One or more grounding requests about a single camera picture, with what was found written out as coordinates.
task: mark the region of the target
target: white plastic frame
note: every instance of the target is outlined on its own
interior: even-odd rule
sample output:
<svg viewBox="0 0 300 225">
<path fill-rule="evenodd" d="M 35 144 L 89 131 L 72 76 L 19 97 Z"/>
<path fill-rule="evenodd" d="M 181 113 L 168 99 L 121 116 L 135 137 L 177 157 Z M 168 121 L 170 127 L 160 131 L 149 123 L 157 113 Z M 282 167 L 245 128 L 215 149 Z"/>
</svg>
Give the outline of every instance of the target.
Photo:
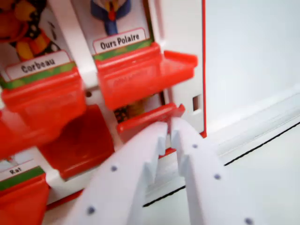
<svg viewBox="0 0 300 225">
<path fill-rule="evenodd" d="M 186 112 L 182 117 L 200 133 L 204 131 L 202 1 L 148 2 L 154 38 L 161 50 L 195 54 L 198 57 L 195 76 L 164 93 L 167 103 L 185 106 Z M 194 111 L 193 97 L 197 96 L 199 108 Z"/>
<path fill-rule="evenodd" d="M 70 49 L 87 89 L 96 87 L 97 68 L 80 28 L 71 0 L 49 0 L 51 8 L 60 25 L 63 36 Z"/>
</svg>

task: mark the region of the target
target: gray dot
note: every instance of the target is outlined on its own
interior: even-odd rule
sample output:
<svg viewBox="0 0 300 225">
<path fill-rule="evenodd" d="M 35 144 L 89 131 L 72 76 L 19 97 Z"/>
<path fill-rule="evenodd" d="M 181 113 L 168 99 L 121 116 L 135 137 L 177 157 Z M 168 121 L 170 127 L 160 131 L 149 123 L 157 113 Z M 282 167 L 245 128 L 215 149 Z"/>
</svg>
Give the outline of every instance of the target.
<svg viewBox="0 0 300 225">
<path fill-rule="evenodd" d="M 248 224 L 248 225 L 253 225 L 254 224 L 253 220 L 250 219 L 250 218 L 246 218 L 245 223 Z"/>
<path fill-rule="evenodd" d="M 96 211 L 95 208 L 90 206 L 90 207 L 88 207 L 87 214 L 92 215 L 95 211 Z"/>
<path fill-rule="evenodd" d="M 118 170 L 118 168 L 117 168 L 115 165 L 113 165 L 113 166 L 111 167 L 111 170 L 112 170 L 112 172 L 115 172 L 115 171 Z"/>
<path fill-rule="evenodd" d="M 215 178 L 216 180 L 220 180 L 220 179 L 221 179 L 221 176 L 220 176 L 220 174 L 215 174 L 215 175 L 214 175 L 214 178 Z"/>
</svg>

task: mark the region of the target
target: red plastic slot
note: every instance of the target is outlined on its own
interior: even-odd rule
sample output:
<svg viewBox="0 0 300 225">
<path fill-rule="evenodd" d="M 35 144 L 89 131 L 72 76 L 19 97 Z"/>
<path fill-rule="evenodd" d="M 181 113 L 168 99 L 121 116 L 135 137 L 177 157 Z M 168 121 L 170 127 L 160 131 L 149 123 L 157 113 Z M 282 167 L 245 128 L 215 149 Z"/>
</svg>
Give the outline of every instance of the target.
<svg viewBox="0 0 300 225">
<path fill-rule="evenodd" d="M 67 179 L 91 169 L 114 153 L 113 140 L 97 105 L 67 124 L 58 139 L 39 147 L 49 164 Z"/>
<path fill-rule="evenodd" d="M 106 106 L 114 110 L 194 76 L 195 55 L 165 51 L 157 43 L 104 61 L 96 61 Z"/>
<path fill-rule="evenodd" d="M 77 71 L 4 90 L 0 112 L 0 159 L 50 142 L 86 110 L 84 84 Z"/>
<path fill-rule="evenodd" d="M 156 121 L 169 122 L 171 117 L 181 117 L 184 111 L 183 105 L 177 108 L 174 103 L 169 103 L 118 124 L 117 131 L 122 141 L 127 142 L 150 124 Z"/>
<path fill-rule="evenodd" d="M 49 195 L 45 174 L 0 193 L 0 224 L 42 224 Z"/>
</svg>

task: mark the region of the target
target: white surface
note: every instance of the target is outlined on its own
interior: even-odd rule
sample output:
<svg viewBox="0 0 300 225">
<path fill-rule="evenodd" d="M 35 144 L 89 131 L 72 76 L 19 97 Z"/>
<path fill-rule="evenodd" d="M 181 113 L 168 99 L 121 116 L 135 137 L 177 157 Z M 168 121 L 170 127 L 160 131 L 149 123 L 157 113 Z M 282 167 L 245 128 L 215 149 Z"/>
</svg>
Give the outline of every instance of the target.
<svg viewBox="0 0 300 225">
<path fill-rule="evenodd" d="M 300 95 L 297 91 L 295 87 L 281 93 L 281 102 L 210 134 L 207 138 L 217 146 L 215 149 L 222 162 L 230 162 L 300 122 Z M 147 202 L 183 186 L 184 180 L 177 170 L 174 153 L 158 162 L 156 182 L 148 188 Z"/>
<path fill-rule="evenodd" d="M 95 172 L 65 225 L 139 225 L 146 188 L 165 153 L 167 123 L 156 122 L 129 140 Z"/>
<path fill-rule="evenodd" d="M 185 120 L 172 118 L 171 142 L 177 150 L 180 175 L 185 177 L 192 225 L 265 224 L 208 139 Z"/>
<path fill-rule="evenodd" d="M 298 125 L 225 167 L 248 193 L 268 224 L 299 224 L 299 134 Z M 73 203 L 48 211 L 43 225 L 61 225 Z M 143 224 L 189 225 L 185 189 L 143 208 Z"/>
<path fill-rule="evenodd" d="M 206 0 L 209 134 L 300 82 L 298 8 L 298 0 Z"/>
<path fill-rule="evenodd" d="M 173 86 L 172 92 L 165 91 L 166 103 L 183 104 L 183 118 L 198 131 L 204 130 L 203 123 L 203 48 L 202 48 L 202 5 L 199 0 L 149 0 L 154 38 L 161 50 L 195 54 L 198 66 L 195 76 Z M 193 97 L 199 97 L 200 108 L 193 109 Z"/>
</svg>

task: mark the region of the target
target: cartoon character illustration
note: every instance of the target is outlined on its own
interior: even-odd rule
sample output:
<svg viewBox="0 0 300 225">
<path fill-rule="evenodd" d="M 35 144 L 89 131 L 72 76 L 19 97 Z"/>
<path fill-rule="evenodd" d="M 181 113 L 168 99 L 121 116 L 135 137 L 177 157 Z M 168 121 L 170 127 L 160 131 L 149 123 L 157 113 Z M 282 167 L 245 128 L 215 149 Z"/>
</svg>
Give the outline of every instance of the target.
<svg viewBox="0 0 300 225">
<path fill-rule="evenodd" d="M 19 165 L 18 162 L 15 160 L 15 156 L 10 156 L 4 159 L 5 161 L 9 162 L 12 166 Z"/>
<path fill-rule="evenodd" d="M 117 20 L 131 10 L 131 0 L 91 0 L 91 14 L 104 22 L 107 35 L 118 33 Z"/>
<path fill-rule="evenodd" d="M 0 0 L 0 43 L 13 46 L 20 61 L 60 50 L 39 28 L 46 5 L 47 0 Z"/>
</svg>

